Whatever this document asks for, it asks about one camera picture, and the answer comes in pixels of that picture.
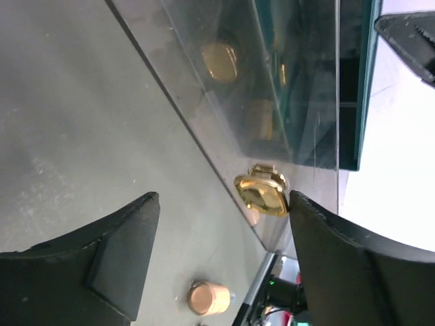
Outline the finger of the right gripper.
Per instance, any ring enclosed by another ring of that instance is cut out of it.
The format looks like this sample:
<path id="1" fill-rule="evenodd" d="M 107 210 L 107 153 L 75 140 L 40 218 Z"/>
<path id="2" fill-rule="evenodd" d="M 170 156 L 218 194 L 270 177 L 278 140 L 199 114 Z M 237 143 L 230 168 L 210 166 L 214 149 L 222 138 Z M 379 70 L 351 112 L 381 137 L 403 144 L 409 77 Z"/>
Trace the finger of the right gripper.
<path id="1" fill-rule="evenodd" d="M 375 30 L 422 82 L 434 87 L 434 12 L 382 15 Z"/>

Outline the clear drawer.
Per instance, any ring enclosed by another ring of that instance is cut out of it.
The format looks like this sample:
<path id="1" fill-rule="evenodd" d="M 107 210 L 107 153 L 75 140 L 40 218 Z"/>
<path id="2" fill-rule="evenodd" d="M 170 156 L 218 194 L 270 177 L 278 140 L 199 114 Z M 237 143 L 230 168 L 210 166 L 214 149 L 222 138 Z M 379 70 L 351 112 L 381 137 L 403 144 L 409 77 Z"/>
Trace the clear drawer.
<path id="1" fill-rule="evenodd" d="M 162 6 L 203 94 L 238 149 L 248 158 L 285 162 L 251 150 L 254 138 L 268 130 L 275 97 L 256 2 L 163 1 Z"/>
<path id="2" fill-rule="evenodd" d="M 338 208 L 338 1 L 110 1 L 262 246 Z"/>

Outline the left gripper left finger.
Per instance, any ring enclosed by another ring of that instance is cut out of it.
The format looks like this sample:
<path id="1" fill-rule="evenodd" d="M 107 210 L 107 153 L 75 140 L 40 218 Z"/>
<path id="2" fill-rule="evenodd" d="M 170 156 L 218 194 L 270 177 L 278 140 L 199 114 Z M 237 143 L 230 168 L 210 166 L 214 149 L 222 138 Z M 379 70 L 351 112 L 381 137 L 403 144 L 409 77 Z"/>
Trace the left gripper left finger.
<path id="1" fill-rule="evenodd" d="M 1 254 L 2 325 L 130 325 L 159 221 L 149 192 L 26 251 Z"/>

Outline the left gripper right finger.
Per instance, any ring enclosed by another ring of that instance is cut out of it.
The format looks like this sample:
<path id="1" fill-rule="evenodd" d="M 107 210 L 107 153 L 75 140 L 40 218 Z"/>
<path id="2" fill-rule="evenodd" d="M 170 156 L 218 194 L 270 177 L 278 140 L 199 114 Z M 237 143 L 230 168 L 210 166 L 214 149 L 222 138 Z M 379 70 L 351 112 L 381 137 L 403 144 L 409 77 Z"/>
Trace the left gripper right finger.
<path id="1" fill-rule="evenodd" d="M 314 325 L 433 325 L 434 252 L 386 238 L 290 192 Z"/>

